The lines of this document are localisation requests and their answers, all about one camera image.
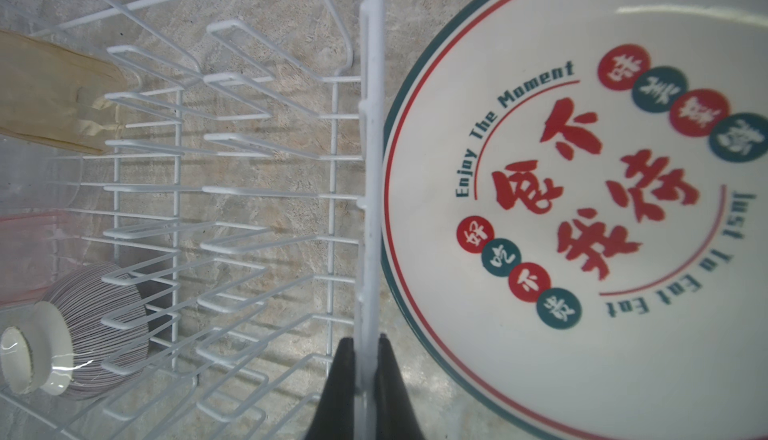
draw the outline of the white plate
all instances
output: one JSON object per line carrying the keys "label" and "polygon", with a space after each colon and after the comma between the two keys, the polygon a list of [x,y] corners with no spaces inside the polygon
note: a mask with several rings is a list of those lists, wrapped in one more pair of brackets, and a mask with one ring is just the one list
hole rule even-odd
{"label": "white plate", "polygon": [[768,0],[473,1],[386,125],[418,338],[544,438],[766,438],[767,80]]}

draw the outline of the round plate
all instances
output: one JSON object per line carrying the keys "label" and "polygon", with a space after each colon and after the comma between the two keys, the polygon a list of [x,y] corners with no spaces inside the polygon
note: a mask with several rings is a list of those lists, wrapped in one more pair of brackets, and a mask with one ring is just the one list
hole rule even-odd
{"label": "round plate", "polygon": [[768,0],[475,0],[386,124],[384,270],[544,438],[768,435]]}

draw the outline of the white metal wire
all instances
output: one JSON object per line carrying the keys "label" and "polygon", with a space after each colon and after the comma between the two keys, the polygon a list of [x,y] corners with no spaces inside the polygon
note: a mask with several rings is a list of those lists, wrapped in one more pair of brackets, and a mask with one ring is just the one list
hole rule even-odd
{"label": "white metal wire", "polygon": [[[103,432],[100,438],[118,438],[134,427],[139,418],[143,418],[164,403],[170,406],[164,410],[165,415],[145,433],[143,438],[161,438],[174,425],[188,418],[192,412],[201,412],[216,422],[210,438],[216,438],[227,429],[228,425],[238,422],[244,417],[250,420],[250,429],[245,438],[272,438],[294,417],[308,405],[320,398],[319,391],[309,391],[290,407],[285,414],[270,422],[268,431],[264,430],[268,413],[264,405],[274,391],[290,381],[297,372],[309,368],[313,363],[319,363],[326,374],[332,361],[334,325],[353,325],[355,347],[357,354],[356,382],[358,392],[356,399],[355,430],[356,438],[373,438],[375,435],[375,415],[373,414],[372,393],[373,373],[376,370],[377,341],[378,341],[378,299],[379,299],[379,256],[381,249],[381,201],[382,201],[382,121],[383,121],[383,21],[384,0],[363,0],[360,5],[360,37],[361,37],[361,74],[347,75],[354,59],[353,41],[350,32],[342,21],[342,16],[333,0],[322,0],[330,13],[333,22],[342,38],[345,48],[345,62],[332,73],[321,73],[313,70],[304,62],[298,60],[290,51],[284,49],[267,35],[258,31],[246,20],[230,19],[212,22],[206,27],[206,32],[223,48],[239,56],[243,61],[256,68],[261,76],[250,77],[240,72],[213,72],[203,74],[203,68],[194,54],[179,46],[166,36],[162,29],[157,29],[147,21],[142,20],[134,12],[172,0],[138,0],[123,4],[117,0],[102,0],[110,7],[74,20],[53,24],[37,18],[36,15],[22,8],[0,0],[0,7],[24,16],[40,30],[33,31],[32,36],[58,34],[67,38],[73,44],[78,44],[86,52],[100,57],[110,57],[136,74],[138,87],[131,91],[112,92],[107,98],[121,106],[150,114],[156,121],[131,123],[127,128],[169,127],[173,130],[173,143],[158,143],[137,139],[121,139],[109,141],[114,147],[114,153],[103,156],[84,156],[88,160],[107,160],[112,162],[111,182],[83,182],[84,187],[102,188],[112,193],[113,211],[98,209],[68,209],[71,213],[86,215],[107,215],[112,217],[112,227],[105,229],[102,236],[83,235],[82,240],[94,243],[111,244],[116,262],[120,262],[123,248],[142,249],[151,256],[149,259],[120,269],[106,275],[102,280],[116,285],[153,285],[154,293],[146,295],[133,305],[111,311],[101,322],[115,329],[130,329],[136,325],[151,323],[149,333],[134,343],[126,346],[107,358],[102,366],[119,375],[129,375],[143,369],[138,380],[132,382],[107,398],[101,398],[79,409],[74,415],[61,420],[51,412],[44,412],[26,398],[14,396],[7,388],[0,388],[0,398],[11,405],[21,408],[29,415],[51,428],[51,436],[63,435],[74,440],[87,440],[78,433],[75,425],[97,412],[116,422],[110,432]],[[69,30],[76,26],[104,20],[112,16],[122,16],[139,25],[153,38],[174,50],[182,62],[171,60],[156,52],[135,45],[110,46],[102,51],[88,45],[70,34]],[[278,79],[273,70],[238,47],[229,39],[229,33],[238,30],[244,32],[250,39],[275,53],[279,58],[305,73],[311,80],[327,85],[330,90],[330,111],[316,111],[302,105],[295,99],[284,96],[275,89],[267,86],[269,82]],[[145,90],[144,79],[149,76],[164,84],[162,88]],[[340,84],[360,83],[361,98],[359,112],[340,112]],[[244,104],[253,112],[242,115],[221,116],[208,113],[198,107],[184,104],[184,93],[192,86],[206,86],[216,92],[228,96]],[[199,117],[218,122],[232,122],[245,119],[268,119],[273,113],[266,108],[261,100],[252,99],[253,95],[245,92],[253,90],[261,97],[269,97],[293,112],[310,119],[330,123],[331,138],[329,154],[317,154],[285,147],[267,141],[258,136],[242,133],[207,133],[204,140],[210,147],[193,148],[182,144],[184,120],[187,117]],[[174,94],[173,102],[160,99],[158,96]],[[360,154],[338,153],[339,121],[351,120],[360,124],[361,152]],[[259,161],[270,161],[277,153],[297,157],[301,161],[320,161],[329,168],[330,182],[327,191],[280,191],[260,187],[258,185],[184,185],[181,178],[181,161],[188,157],[246,157]],[[172,160],[171,182],[166,184],[137,184],[122,181],[122,162],[125,159]],[[364,195],[339,193],[336,191],[338,162],[362,162],[366,168],[366,190]],[[156,215],[149,213],[122,212],[121,198],[123,194],[152,195],[168,193],[172,197],[172,214]],[[296,237],[283,236],[274,240],[264,239],[264,234],[272,233],[269,225],[252,225],[234,223],[219,219],[201,222],[183,221],[181,216],[182,193],[199,193],[204,195],[245,195],[266,196],[299,199],[324,199],[328,203],[328,226],[326,231],[312,235]],[[365,210],[364,237],[361,239],[345,238],[336,235],[336,202],[353,201]],[[124,225],[124,220],[131,223]],[[204,239],[197,242],[197,251],[193,259],[184,259],[180,246],[180,235],[203,235]],[[170,236],[170,246],[159,245],[160,240]],[[326,245],[327,262],[322,272],[313,272],[295,279],[282,279],[280,284],[269,291],[260,294],[243,294],[239,287],[253,284],[261,278],[269,268],[255,262],[246,262],[233,258],[234,255],[253,253],[264,249],[274,249],[281,246],[303,243],[320,242]],[[336,244],[353,245],[357,250],[359,272],[357,277],[338,275],[336,273]],[[170,262],[170,268],[159,272],[142,273],[140,270]],[[229,265],[244,273],[232,281],[192,295],[181,295],[187,275],[196,269],[206,269],[215,265]],[[119,278],[128,274],[128,279]],[[299,289],[310,282],[324,282],[326,285],[326,305],[321,311],[308,312],[298,318],[286,321],[282,325],[274,325],[269,334],[255,335],[241,331],[239,328],[250,321],[259,318],[271,301],[278,295],[285,295],[292,289]],[[348,318],[339,315],[334,310],[335,285],[355,286],[355,315]],[[166,300],[167,306],[161,306],[158,301]],[[143,306],[147,315],[144,318],[125,321],[121,315],[136,306]],[[184,311],[203,309],[211,315],[239,315],[236,320],[224,325],[207,325],[192,335],[179,335],[179,321]],[[251,368],[253,362],[263,355],[271,344],[278,342],[287,332],[299,329],[304,325],[320,324],[326,327],[325,349],[313,352],[289,366],[284,372],[270,380],[269,375],[258,369]],[[151,342],[153,348],[148,358],[130,365],[119,366],[114,360],[122,352],[126,352],[141,342]],[[230,348],[226,353],[217,349],[221,342],[236,342],[240,348]],[[197,358],[197,363],[190,368],[180,368],[182,358],[190,355]],[[213,372],[223,372],[215,380],[201,383],[203,378]],[[137,388],[147,382],[159,381],[161,378],[170,379],[167,385],[157,395],[145,398],[142,403],[133,408],[121,404],[129,398]],[[232,396],[225,385],[234,378],[248,378],[253,387],[245,398]],[[224,409],[223,402],[233,408]]]}

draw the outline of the plate rim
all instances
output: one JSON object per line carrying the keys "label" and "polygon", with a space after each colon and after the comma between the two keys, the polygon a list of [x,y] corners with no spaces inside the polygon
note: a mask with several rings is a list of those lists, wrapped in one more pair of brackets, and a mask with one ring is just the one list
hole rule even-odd
{"label": "plate rim", "polygon": [[[389,169],[387,165],[390,158],[388,147],[389,147],[390,139],[392,137],[392,129],[394,128],[396,122],[398,121],[399,113],[400,113],[400,110],[402,109],[403,103],[411,96],[409,93],[414,83],[425,71],[425,68],[428,67],[429,62],[433,58],[435,53],[439,51],[441,47],[446,44],[446,41],[448,40],[448,38],[459,29],[459,27],[466,21],[466,19],[472,16],[474,13],[476,13],[478,10],[482,9],[484,6],[486,6],[492,1],[493,0],[472,0],[470,3],[464,6],[458,13],[454,15],[454,17],[450,19],[449,22],[446,23],[446,25],[435,35],[435,37],[432,38],[432,40],[429,42],[429,44],[424,49],[424,51],[422,51],[422,53],[419,55],[413,67],[408,71],[408,74],[406,75],[405,80],[403,80],[401,86],[398,89],[397,94],[395,95],[395,99],[392,101],[392,106],[390,107],[389,112],[387,113],[386,120],[384,123],[384,137],[383,137],[384,151],[383,151],[382,161],[384,162],[383,183],[385,184],[385,186],[387,183],[387,170]],[[542,428],[540,428],[539,426],[536,426],[533,423],[527,421],[527,419],[525,419],[523,416],[518,416],[510,412],[508,409],[501,407],[498,403],[496,403],[490,397],[486,396],[479,388],[475,387],[472,383],[470,383],[464,376],[462,376],[461,373],[459,373],[456,370],[456,368],[454,368],[448,363],[446,358],[444,358],[444,356],[438,351],[438,349],[429,340],[429,338],[427,337],[427,334],[422,330],[422,328],[419,326],[416,319],[413,317],[410,310],[408,309],[408,303],[403,298],[398,286],[398,281],[395,279],[395,276],[392,273],[392,266],[390,265],[389,254],[387,253],[387,247],[386,247],[387,240],[388,240],[388,235],[386,235],[386,211],[385,211],[384,215],[382,216],[382,246],[381,246],[381,264],[382,264],[382,271],[384,273],[384,277],[386,279],[387,285],[389,286],[389,291],[392,293],[392,297],[395,299],[395,303],[397,304],[400,312],[405,317],[406,322],[408,323],[408,326],[413,331],[414,335],[416,335],[416,338],[418,339],[418,341],[427,350],[429,355],[437,362],[440,368],[442,368],[443,371],[445,371],[448,374],[448,376],[453,378],[454,381],[456,381],[456,383],[458,383],[462,388],[464,388],[466,392],[472,395],[475,399],[477,399],[480,403],[482,403],[486,408],[490,409],[492,412],[504,418],[504,420],[519,427],[520,429],[526,431],[527,433],[530,433],[532,435],[535,435],[536,437],[542,438],[543,440],[564,440],[564,437],[553,435],[552,433],[547,432]],[[560,422],[556,422],[555,420],[551,420],[550,418],[545,418],[545,420],[550,422],[550,425],[549,425],[550,428],[557,430],[559,432],[562,432],[566,435],[571,435],[579,438],[589,438],[593,440],[611,440],[610,438],[602,435],[581,431],[577,428],[574,428],[565,424],[561,424]]]}

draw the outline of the white chinese character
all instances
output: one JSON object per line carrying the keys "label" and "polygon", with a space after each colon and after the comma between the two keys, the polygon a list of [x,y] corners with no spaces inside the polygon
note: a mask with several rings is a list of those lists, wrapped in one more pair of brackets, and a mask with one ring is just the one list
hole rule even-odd
{"label": "white chinese character", "polygon": [[558,300],[554,295],[547,298],[544,302],[544,308],[549,310],[549,312],[554,315],[554,318],[562,321],[568,321],[568,316],[576,313],[575,310],[565,304],[565,300]]}
{"label": "white chinese character", "polygon": [[635,60],[634,56],[614,56],[614,69],[610,70],[608,78],[614,81],[621,81],[624,78],[631,78],[634,74],[640,71],[640,65],[642,60]]}
{"label": "white chinese character", "polygon": [[680,114],[680,118],[690,118],[696,125],[702,128],[706,128],[707,125],[715,120],[717,115],[720,115],[719,109],[707,108],[699,103],[699,99],[696,96],[687,99],[685,104],[677,111]]}
{"label": "white chinese character", "polygon": [[734,153],[746,156],[752,149],[752,144],[762,143],[765,137],[743,119],[737,119],[736,125],[737,127],[728,128],[727,133],[717,135],[717,142]]}
{"label": "white chinese character", "polygon": [[496,268],[500,268],[503,262],[506,262],[507,264],[514,262],[514,259],[516,259],[518,256],[512,253],[511,255],[504,250],[504,245],[499,245],[496,248],[491,248],[493,251],[493,258],[491,259],[491,265],[494,265]]}
{"label": "white chinese character", "polygon": [[646,95],[656,97],[656,103],[667,104],[670,102],[670,95],[676,95],[680,92],[680,87],[674,83],[665,83],[659,81],[656,76],[648,76],[648,85],[641,86],[640,91]]}
{"label": "white chinese character", "polygon": [[473,221],[469,224],[469,231],[464,232],[464,237],[467,239],[467,243],[472,243],[474,246],[480,246],[480,242],[488,239],[488,234],[483,231],[483,225],[478,225]]}
{"label": "white chinese character", "polygon": [[527,268],[524,268],[518,277],[518,285],[523,285],[523,290],[525,291],[538,291],[536,280],[538,280],[538,277],[533,275]]}

